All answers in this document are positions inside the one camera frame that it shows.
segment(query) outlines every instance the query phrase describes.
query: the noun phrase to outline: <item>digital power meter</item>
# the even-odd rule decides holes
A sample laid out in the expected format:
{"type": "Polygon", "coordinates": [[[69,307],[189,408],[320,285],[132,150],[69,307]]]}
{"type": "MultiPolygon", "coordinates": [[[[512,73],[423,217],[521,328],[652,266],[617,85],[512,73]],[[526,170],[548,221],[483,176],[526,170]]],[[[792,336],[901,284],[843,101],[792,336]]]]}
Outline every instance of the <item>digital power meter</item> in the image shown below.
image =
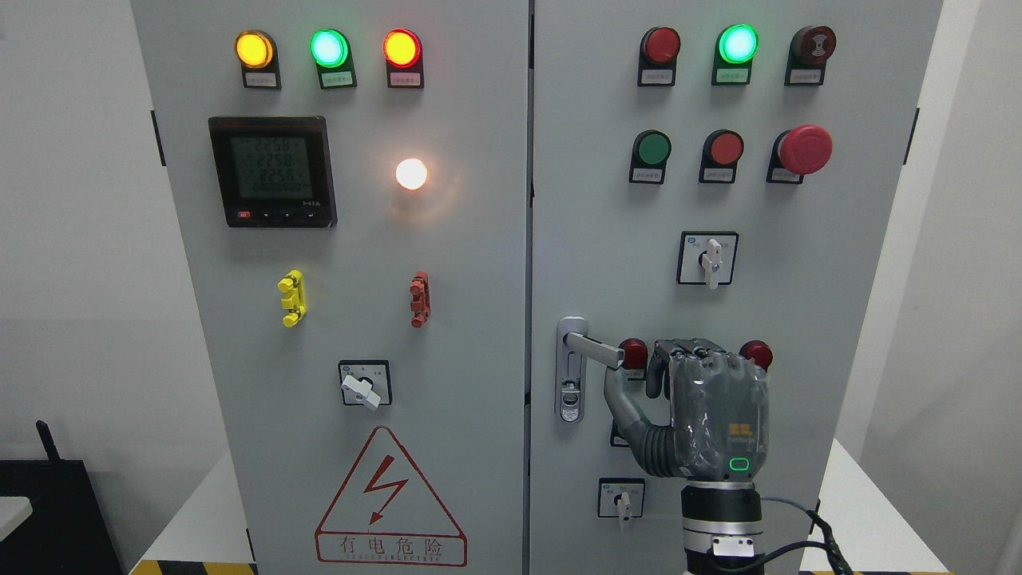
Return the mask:
{"type": "Polygon", "coordinates": [[[231,227],[330,227],[337,223],[326,121],[210,118],[224,215],[231,227]]]}

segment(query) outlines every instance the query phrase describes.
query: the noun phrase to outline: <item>yellow black hazard tape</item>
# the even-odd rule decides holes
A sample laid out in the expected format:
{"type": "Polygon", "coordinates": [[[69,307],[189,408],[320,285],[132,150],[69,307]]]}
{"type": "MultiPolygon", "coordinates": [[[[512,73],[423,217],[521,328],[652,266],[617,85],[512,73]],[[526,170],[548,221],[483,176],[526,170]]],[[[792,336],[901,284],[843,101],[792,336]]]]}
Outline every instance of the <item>yellow black hazard tape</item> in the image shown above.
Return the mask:
{"type": "Polygon", "coordinates": [[[131,575],[259,575],[256,564],[143,560],[131,575]]]}

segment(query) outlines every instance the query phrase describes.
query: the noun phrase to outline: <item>lightning bolt symbol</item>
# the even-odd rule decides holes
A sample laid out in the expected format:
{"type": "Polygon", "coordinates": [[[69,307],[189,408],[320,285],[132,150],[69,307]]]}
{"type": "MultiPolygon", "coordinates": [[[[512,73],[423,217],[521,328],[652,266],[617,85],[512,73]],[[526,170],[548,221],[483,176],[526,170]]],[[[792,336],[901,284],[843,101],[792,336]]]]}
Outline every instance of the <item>lightning bolt symbol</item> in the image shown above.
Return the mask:
{"type": "Polygon", "coordinates": [[[373,478],[369,480],[369,485],[366,485],[366,490],[363,491],[363,493],[372,493],[373,491],[379,491],[381,489],[386,489],[388,487],[397,488],[393,490],[392,493],[390,493],[390,496],[386,498],[386,501],[383,501],[383,507],[381,507],[379,511],[373,512],[373,515],[369,518],[369,525],[372,525],[377,521],[383,519],[383,510],[385,510],[386,507],[390,505],[390,501],[392,501],[393,498],[398,496],[398,493],[401,493],[401,490],[405,488],[405,484],[408,483],[407,479],[403,479],[401,481],[392,481],[390,483],[384,483],[383,485],[376,485],[376,482],[379,481],[381,477],[383,477],[383,474],[386,473],[386,470],[390,468],[390,464],[392,463],[393,463],[393,458],[391,456],[383,458],[383,462],[380,463],[380,467],[376,469],[376,473],[373,475],[373,478]]]}

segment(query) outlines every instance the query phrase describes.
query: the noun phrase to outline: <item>green push button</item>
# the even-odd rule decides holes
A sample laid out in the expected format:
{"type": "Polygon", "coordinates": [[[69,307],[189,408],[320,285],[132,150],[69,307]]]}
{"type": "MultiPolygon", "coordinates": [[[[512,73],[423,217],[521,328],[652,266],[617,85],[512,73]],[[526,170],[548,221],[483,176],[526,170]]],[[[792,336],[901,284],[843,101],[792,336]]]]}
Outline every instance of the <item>green push button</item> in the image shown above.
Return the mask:
{"type": "Polygon", "coordinates": [[[745,458],[732,458],[728,466],[731,467],[731,471],[733,472],[749,471],[749,461],[745,458]]]}
{"type": "Polygon", "coordinates": [[[639,141],[639,159],[648,165],[663,162],[670,155],[670,140],[660,132],[650,130],[639,141]]]}

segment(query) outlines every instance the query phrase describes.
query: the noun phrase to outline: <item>green indicator light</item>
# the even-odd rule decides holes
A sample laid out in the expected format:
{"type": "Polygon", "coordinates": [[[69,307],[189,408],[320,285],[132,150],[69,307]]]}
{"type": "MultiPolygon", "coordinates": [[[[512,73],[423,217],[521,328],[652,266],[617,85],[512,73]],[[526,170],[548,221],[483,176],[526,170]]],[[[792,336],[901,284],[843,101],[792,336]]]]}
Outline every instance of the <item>green indicator light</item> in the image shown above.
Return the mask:
{"type": "Polygon", "coordinates": [[[745,458],[732,458],[728,466],[731,467],[731,471],[733,472],[749,471],[749,461],[745,458]]]}
{"type": "Polygon", "coordinates": [[[309,41],[313,59],[323,67],[337,67],[347,60],[347,40],[336,30],[320,30],[309,41]]]}
{"type": "Polygon", "coordinates": [[[639,158],[650,165],[660,163],[669,154],[670,141],[663,134],[654,132],[639,142],[639,158]]]}
{"type": "Polygon", "coordinates": [[[736,23],[725,30],[717,41],[721,57],[728,63],[745,63],[756,55],[759,37],[756,30],[747,23],[736,23]]]}

